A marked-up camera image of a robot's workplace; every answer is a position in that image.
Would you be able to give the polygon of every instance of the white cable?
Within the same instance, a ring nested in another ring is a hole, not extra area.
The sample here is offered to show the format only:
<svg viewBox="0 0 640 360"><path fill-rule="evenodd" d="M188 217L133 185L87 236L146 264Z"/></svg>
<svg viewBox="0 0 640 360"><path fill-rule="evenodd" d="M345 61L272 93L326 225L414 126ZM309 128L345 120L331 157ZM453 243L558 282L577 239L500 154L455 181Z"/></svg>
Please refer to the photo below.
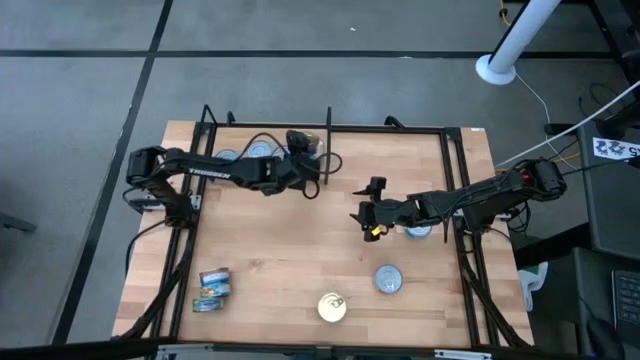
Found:
<svg viewBox="0 0 640 360"><path fill-rule="evenodd" d="M541 146L544 146L544 145L546 145L546 144L549 144L549 143L550 143L550 142L552 142L553 140L556 140L556 139L558 139L558 138L560 138L560 137L562 137L562 136L564 136L564 135L566 135L566 134L568 134L568 133L572 132L573 130L575 130L575 129L579 128L580 126L582 126L582 125L584 125L584 124L588 123L589 121L591 121L592 119L594 119L596 116L598 116L598 115L602 114L602 112L604 112L605 110L607 110L608 108L610 108L610 107L611 107L611 105L613 105L613 104L617 103L620 99L622 99L625 95L627 95L628 93L630 93L633 89L637 88L638 86L640 86L640 81L638 81L637 83L635 83L635 84L631 85L627 90L625 90L624 92L622 92L622 94L618 95L615 99L611 100L607 105L605 105L605 106L601 107L601 108L600 108L600 110L598 110L598 111L594 112L593 114L591 114L591 116L589 116L588 118L586 118L586 119L584 119L584 120L580 121L579 123L577 123L577 124L573 125L572 127L568 128L567 130L565 130L565 131L561 132L560 134L558 134L558 135L556 135L556 136L552 137L551 139L546 140L546 141L543 141L543 142L541 142L540 144L538 144L538 145L536 145L536 146L533 146L533 147L532 147L532 148L530 148L529 150L525 150L525 151L521 152L520 154L518 154L518 155L516 155L516 156L513 156L512 158L507 159L507 160L505 160L505 161L501 162L500 164L496 165L496 167L506 165L506 164L508 164L508 163L512 162L513 160L518 159L518 158L520 158L520 157L522 157L522 156L524 156L524 155L526 155L526 154L528 154L528 153L532 152L533 150L536 150L536 149L540 148Z"/></svg>
<svg viewBox="0 0 640 360"><path fill-rule="evenodd" d="M518 77L518 79L520 79L520 81L522 81L522 83L524 84L524 86L527 87L527 89L529 89L529 91L531 91L531 93L533 93L533 95L535 95L538 100L540 100L540 102L542 103L542 106L544 106L544 114L547 116L547 124L551 124L551 117L549 116L549 109L547 108L547 103L544 102L544 100L542 100L542 98L540 97L540 95L538 95L538 93L535 92L535 90L533 90L531 88L531 86L529 86L529 84L527 84L526 81L524 81L523 78L520 77L520 74L516 73L516 76ZM544 134L544 139L545 140L549 140L549 135ZM568 167L574 169L574 170L578 170L577 167L569 164L567 162L567 160L565 160L560 153L558 152L558 150L556 150L556 148L553 147L553 145L551 145L551 143L547 143L547 145L549 145L549 147L551 148L551 150L553 150L553 152L556 154L556 156L558 157L558 159L560 159L563 163L567 164Z"/></svg>

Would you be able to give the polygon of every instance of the gold can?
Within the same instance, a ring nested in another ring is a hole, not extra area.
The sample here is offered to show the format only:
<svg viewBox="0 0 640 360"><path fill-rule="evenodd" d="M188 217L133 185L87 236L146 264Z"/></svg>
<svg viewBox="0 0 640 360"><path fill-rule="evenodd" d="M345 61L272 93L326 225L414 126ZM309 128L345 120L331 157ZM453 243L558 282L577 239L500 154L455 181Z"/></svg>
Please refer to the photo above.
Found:
<svg viewBox="0 0 640 360"><path fill-rule="evenodd" d="M325 321L334 323L340 321L347 313L347 301L337 293L325 294L318 302L318 314Z"/></svg>

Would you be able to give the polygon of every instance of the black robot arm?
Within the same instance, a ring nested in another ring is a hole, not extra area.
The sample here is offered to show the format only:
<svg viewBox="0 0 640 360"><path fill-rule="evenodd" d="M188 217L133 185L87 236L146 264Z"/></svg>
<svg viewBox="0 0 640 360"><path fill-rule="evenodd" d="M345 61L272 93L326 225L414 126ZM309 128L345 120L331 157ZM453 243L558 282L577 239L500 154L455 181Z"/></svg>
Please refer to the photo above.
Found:
<svg viewBox="0 0 640 360"><path fill-rule="evenodd" d="M222 179L265 196L285 189L304 193L308 181L320 178L320 160L305 154L309 140L304 133L287 132L289 154L226 160L185 153L180 149L144 148L129 155L126 181L129 185L149 191L165 207L167 226L190 228L195 214L189 196L178 194L167 179L177 174L192 174Z"/></svg>
<svg viewBox="0 0 640 360"><path fill-rule="evenodd" d="M360 203L357 215L351 214L367 242L380 239L395 225L437 225L458 209L463 210L467 228L474 231L518 204L554 200L567 189L556 164L547 160L524 160L503 174L467 187L411 194L404 201L381 199L386 182L386 178L372 177L366 189L354 193L370 197Z"/></svg>

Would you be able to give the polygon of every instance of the white pole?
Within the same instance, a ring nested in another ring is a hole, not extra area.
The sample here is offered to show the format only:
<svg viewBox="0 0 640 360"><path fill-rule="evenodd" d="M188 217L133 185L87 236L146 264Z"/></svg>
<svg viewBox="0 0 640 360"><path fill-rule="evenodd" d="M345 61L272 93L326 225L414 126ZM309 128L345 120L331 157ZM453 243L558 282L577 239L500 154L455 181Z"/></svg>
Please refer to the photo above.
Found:
<svg viewBox="0 0 640 360"><path fill-rule="evenodd" d="M476 72L494 85L506 85L516 77L515 62L547 21L560 0L531 0L511 24L502 44L494 55L482 56L476 62Z"/></svg>

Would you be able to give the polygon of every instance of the wooden table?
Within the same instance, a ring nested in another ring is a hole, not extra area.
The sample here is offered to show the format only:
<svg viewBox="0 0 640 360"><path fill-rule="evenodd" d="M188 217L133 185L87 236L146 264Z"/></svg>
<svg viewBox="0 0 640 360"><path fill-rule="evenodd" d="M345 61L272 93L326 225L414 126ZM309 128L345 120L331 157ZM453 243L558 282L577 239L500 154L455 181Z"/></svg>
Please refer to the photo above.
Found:
<svg viewBox="0 0 640 360"><path fill-rule="evenodd" d="M170 121L162 146L188 151L193 127L193 122ZM259 131L284 142L284 129L218 128L214 154L242 149ZM308 131L326 138L325 130ZM462 135L471 181L493 176L484 130L465 128ZM449 145L459 186L455 148ZM451 226L448 244L443 242L442 226L420 241L396 227L380 241L365 243L359 225L348 216L364 200L351 192L363 189L371 176L387 177L383 197L404 199L408 193L446 189L438 136L334 132L332 151L343 157L344 167L330 176L328 185L321 185L315 200L293 190L264 197L231 183L208 182L179 340L470 346ZM170 180L179 189L181 177ZM163 216L163 212L146 213L141 228ZM494 227L507 231L498 221ZM114 334L128 330L156 295L170 233L169 228L158 228L138 240ZM483 236L483 249L493 300L518 334L533 343L511 244L490 232ZM374 271L382 264L393 264L404 275L404 285L394 295L373 285ZM224 309L193 313L198 273L223 266L232 272L232 295ZM347 314L337 324L326 323L317 313L318 300L327 292L347 299ZM173 304L171 298L161 334L168 333ZM476 312L481 338L487 343L477 299Z"/></svg>

